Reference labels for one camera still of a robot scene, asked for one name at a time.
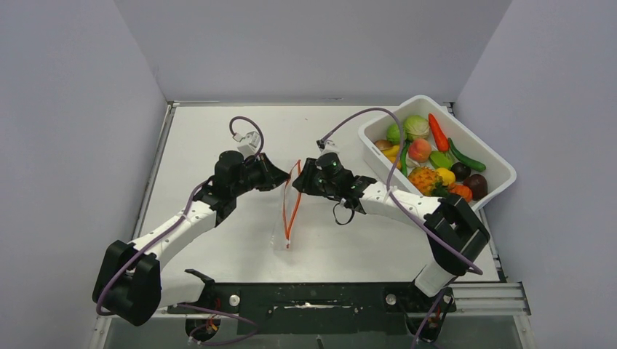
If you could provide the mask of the toy peach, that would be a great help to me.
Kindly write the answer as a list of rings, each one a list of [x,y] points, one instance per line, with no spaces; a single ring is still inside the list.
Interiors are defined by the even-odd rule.
[[[407,150],[407,155],[410,159],[418,163],[424,163],[429,160],[431,152],[431,144],[426,139],[418,138],[411,142]]]

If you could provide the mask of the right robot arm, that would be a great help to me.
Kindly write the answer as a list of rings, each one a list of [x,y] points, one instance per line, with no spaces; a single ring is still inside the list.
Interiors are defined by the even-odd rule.
[[[372,177],[355,175],[336,153],[306,159],[292,186],[308,196],[338,202],[353,212],[423,229],[432,260],[415,277],[409,291],[410,303],[419,310],[428,310],[451,281],[471,272],[490,240],[487,228],[462,197],[419,196]]]

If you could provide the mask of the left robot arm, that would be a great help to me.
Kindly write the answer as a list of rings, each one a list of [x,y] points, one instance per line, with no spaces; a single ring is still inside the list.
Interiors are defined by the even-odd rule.
[[[213,175],[192,190],[181,211],[144,236],[107,248],[92,293],[97,314],[140,326],[160,308],[196,302],[210,278],[188,269],[187,279],[164,280],[164,267],[197,237],[218,227],[236,209],[238,197],[274,190],[289,178],[264,153],[248,158],[238,151],[221,153]]]

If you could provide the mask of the small green cabbage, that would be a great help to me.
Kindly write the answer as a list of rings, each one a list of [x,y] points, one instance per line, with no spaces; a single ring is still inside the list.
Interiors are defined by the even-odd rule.
[[[407,139],[407,135],[405,133],[405,128],[403,127],[403,125],[398,125],[396,123],[391,124],[387,129],[386,139],[393,145],[398,145],[401,142],[405,142]]]

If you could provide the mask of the clear zip bag orange zipper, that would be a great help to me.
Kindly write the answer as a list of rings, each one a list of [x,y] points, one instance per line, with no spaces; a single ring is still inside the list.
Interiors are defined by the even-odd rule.
[[[302,161],[298,159],[287,172],[287,181],[282,185],[279,213],[271,236],[275,251],[289,250],[292,244],[292,229],[298,213],[302,193],[293,187],[293,182],[300,176]]]

